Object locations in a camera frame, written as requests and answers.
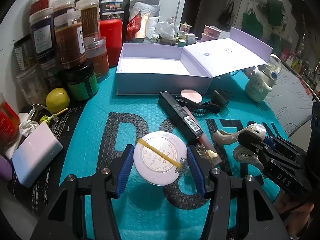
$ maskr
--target black hair clip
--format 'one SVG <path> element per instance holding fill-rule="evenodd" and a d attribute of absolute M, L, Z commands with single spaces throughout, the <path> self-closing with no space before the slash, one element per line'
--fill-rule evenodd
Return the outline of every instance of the black hair clip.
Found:
<path fill-rule="evenodd" d="M 211 96 L 212 100 L 204 103 L 195 103 L 194 101 L 182 96 L 176 96 L 175 100 L 177 100 L 181 106 L 186 106 L 190 111 L 197 114 L 205 114 L 207 112 L 218 114 L 221 109 L 230 102 L 230 97 L 221 89 L 214 90 Z"/>

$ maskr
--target open gift box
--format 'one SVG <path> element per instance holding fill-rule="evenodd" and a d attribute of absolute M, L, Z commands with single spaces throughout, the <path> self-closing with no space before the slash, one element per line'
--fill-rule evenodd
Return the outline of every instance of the open gift box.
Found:
<path fill-rule="evenodd" d="M 123 44 L 117 70 L 117 94 L 179 94 L 193 89 L 205 94 L 216 76 L 267 64 L 272 48 L 231 28 L 230 38 L 174 47 Z"/>

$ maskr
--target round powder compact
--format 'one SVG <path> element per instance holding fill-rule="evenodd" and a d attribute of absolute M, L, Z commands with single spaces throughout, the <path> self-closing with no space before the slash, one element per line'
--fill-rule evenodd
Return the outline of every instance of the round powder compact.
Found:
<path fill-rule="evenodd" d="M 200 103 L 202 101 L 202 96 L 192 89 L 184 89 L 181 91 L 180 96 L 189 99 L 195 103 Z"/>
<path fill-rule="evenodd" d="M 187 158 L 187 147 L 176 135 L 168 132 L 152 132 L 142 137 L 149 145 L 181 164 Z M 147 147 L 137 143 L 133 153 L 137 172 L 147 182 L 165 186 L 178 178 L 178 168 Z"/>

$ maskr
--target barcode label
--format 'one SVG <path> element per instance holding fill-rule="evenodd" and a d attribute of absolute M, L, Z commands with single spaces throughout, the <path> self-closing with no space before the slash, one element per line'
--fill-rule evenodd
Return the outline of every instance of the barcode label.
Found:
<path fill-rule="evenodd" d="M 196 125 L 195 121 L 193 121 L 190 116 L 186 116 L 183 119 L 186 120 L 186 122 L 192 128 L 193 131 L 196 132 L 200 130 L 200 127 Z"/>

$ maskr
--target doorway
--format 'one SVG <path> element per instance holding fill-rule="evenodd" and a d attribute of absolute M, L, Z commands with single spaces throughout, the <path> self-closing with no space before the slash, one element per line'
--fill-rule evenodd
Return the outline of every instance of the doorway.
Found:
<path fill-rule="evenodd" d="M 193 33 L 194 31 L 199 12 L 200 2 L 201 0 L 185 0 L 182 11 L 181 23 L 187 22 L 189 25 L 191 25 L 189 33 Z"/>

